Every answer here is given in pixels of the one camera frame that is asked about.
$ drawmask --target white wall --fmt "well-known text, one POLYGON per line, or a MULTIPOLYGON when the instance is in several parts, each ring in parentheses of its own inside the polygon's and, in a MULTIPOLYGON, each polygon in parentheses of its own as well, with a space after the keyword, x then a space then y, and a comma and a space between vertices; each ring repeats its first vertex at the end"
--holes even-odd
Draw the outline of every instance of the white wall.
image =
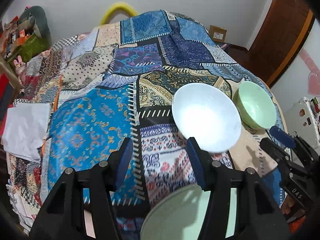
POLYGON ((266 0, 15 0, 4 22, 20 15, 27 5, 40 5, 46 12, 52 41, 90 32, 114 2, 125 1, 138 13, 165 9, 188 15, 204 24, 225 28, 226 42, 245 47, 266 0))
MULTIPOLYGON (((318 68, 320 68, 319 48, 320 24, 315 20, 311 32, 303 45, 303 49, 310 55, 318 68)), ((310 72, 305 62, 298 55, 282 77, 271 88, 284 113, 302 97, 308 97, 310 99, 315 97, 308 93, 308 76, 310 72)))
POLYGON ((260 30, 260 28, 261 28, 261 26, 262 26, 262 24, 264 22, 264 19, 266 18, 267 14, 268 14, 268 11, 269 11, 271 3, 272 3, 272 0, 266 0, 265 5, 263 7, 263 10, 261 12, 260 18, 259 18, 259 20, 257 22, 257 25, 256 25, 255 29, 253 30, 253 32, 251 34, 251 37, 250 37, 250 39, 249 39, 249 41, 248 41, 248 43, 246 45, 247 50, 250 49, 252 43, 254 42, 254 39, 258 35, 258 32, 259 32, 259 30, 260 30))

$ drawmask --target pink bunny toy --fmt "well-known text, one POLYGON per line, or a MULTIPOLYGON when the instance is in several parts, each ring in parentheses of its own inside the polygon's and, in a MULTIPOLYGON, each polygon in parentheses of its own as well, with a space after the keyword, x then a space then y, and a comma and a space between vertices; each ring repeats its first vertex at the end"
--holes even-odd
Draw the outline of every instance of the pink bunny toy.
POLYGON ((27 72, 26 64, 22 61, 22 58, 20 55, 17 57, 17 59, 18 61, 16 59, 13 61, 15 65, 15 72, 18 75, 18 80, 20 85, 24 86, 26 82, 26 72, 27 72))

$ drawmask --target pink heart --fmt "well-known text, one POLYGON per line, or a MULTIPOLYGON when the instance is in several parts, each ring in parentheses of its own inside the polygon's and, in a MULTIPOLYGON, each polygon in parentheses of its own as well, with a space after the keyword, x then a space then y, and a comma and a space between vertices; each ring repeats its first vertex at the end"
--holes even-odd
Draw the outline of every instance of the pink heart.
POLYGON ((311 72, 308 76, 308 93, 310 95, 320 97, 320 83, 317 74, 311 72))

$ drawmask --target bowl rim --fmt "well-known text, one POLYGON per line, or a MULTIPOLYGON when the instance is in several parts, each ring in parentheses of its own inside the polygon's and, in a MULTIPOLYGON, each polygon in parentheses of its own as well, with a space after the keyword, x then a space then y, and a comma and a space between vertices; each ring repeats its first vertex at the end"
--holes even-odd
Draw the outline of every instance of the bowl rim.
POLYGON ((275 125, 275 123, 276 123, 276 107, 275 107, 275 104, 274 104, 274 102, 272 101, 272 99, 271 99, 271 97, 268 95, 268 93, 261 87, 261 86, 259 86, 258 84, 256 84, 256 83, 254 83, 254 82, 252 82, 252 81, 243 81, 243 82, 241 82, 240 84, 239 84, 239 89, 238 89, 238 98, 239 98, 239 100, 241 101, 241 103, 242 103, 242 106, 243 106, 243 108, 245 109, 245 111, 246 111, 246 113, 250 116, 250 118, 259 126, 259 127, 261 127, 261 128, 263 128, 263 129, 270 129, 273 125, 275 125), (258 87, 259 89, 260 89, 260 91, 262 91, 262 93, 263 94, 265 94, 266 96, 267 96, 267 101, 269 101, 272 105, 273 105, 273 112, 274 112, 274 114, 273 114, 273 119, 274 119, 274 121, 272 122, 272 124, 270 125, 270 127, 269 127, 269 125, 268 125, 268 127, 266 127, 266 126, 264 126, 264 125, 261 125, 257 120, 256 120, 256 118, 253 118, 250 114, 249 114, 249 112, 248 112, 248 110, 246 109, 246 107, 244 106, 244 104, 242 103, 242 101, 241 101, 241 91, 242 91, 242 87, 243 87, 243 85, 242 84, 249 84, 249 83, 251 83, 251 84, 253 84, 254 86, 256 86, 256 87, 258 87))
MULTIPOLYGON (((172 95, 172 96, 173 96, 173 99, 172 99, 172 103, 171 103, 171 111, 172 111, 172 117, 173 117, 174 123, 176 124, 176 126, 177 126, 177 128, 178 128, 178 131, 180 131, 180 133, 184 136, 185 139, 188 139, 187 136, 186 136, 186 134, 183 133, 181 129, 179 129, 179 127, 178 127, 178 125, 177 125, 177 123, 176 123, 176 121, 175 121, 175 118, 174 118, 174 116, 175 116, 175 114, 174 114, 174 113, 175 113, 175 110, 174 110, 174 109, 175 109, 175 108, 174 108, 174 101, 175 101, 175 98, 176 98, 176 93, 177 93, 181 88, 183 88, 183 87, 185 87, 185 86, 189 86, 189 85, 194 85, 194 84, 197 84, 196 86, 199 86, 199 85, 200 85, 200 86, 203 86, 203 85, 204 85, 204 86, 209 86, 209 87, 211 87, 213 90, 217 90, 219 93, 222 93, 227 99, 229 99, 229 100, 231 101, 231 104, 233 105, 233 107, 234 107, 235 110, 236 110, 236 113, 237 113, 237 116, 238 116, 238 121, 239 121, 239 123, 241 124, 241 117, 240 117, 240 114, 239 114, 239 111, 238 111, 236 105, 233 103, 232 99, 230 99, 224 92, 222 92, 222 91, 219 90, 218 88, 216 88, 216 87, 214 87, 214 86, 212 86, 212 85, 206 84, 206 83, 199 83, 199 82, 188 83, 188 84, 185 84, 185 85, 181 86, 180 88, 178 88, 178 90, 174 93, 174 95, 172 95)), ((221 151, 212 151, 211 149, 201 148, 201 146, 200 146, 200 148, 201 148, 202 150, 208 151, 208 152, 210 152, 210 153, 221 153, 221 152, 227 151, 228 149, 230 149, 230 148, 232 148, 234 145, 236 145, 237 141, 239 140, 239 138, 240 138, 240 136, 241 136, 242 125, 240 125, 239 127, 240 127, 240 128, 239 128, 239 136, 238 136, 238 138, 235 140, 235 143, 232 144, 232 145, 230 145, 227 149, 221 150, 221 151)))

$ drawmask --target white bowl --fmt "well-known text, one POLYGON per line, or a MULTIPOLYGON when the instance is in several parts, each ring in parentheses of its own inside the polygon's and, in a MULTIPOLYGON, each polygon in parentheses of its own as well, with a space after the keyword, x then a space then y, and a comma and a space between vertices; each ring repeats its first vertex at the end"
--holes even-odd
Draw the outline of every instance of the white bowl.
POLYGON ((202 83, 180 87, 172 101, 172 115, 188 139, 195 137, 202 150, 221 153, 236 144, 241 119, 230 98, 219 89, 202 83))

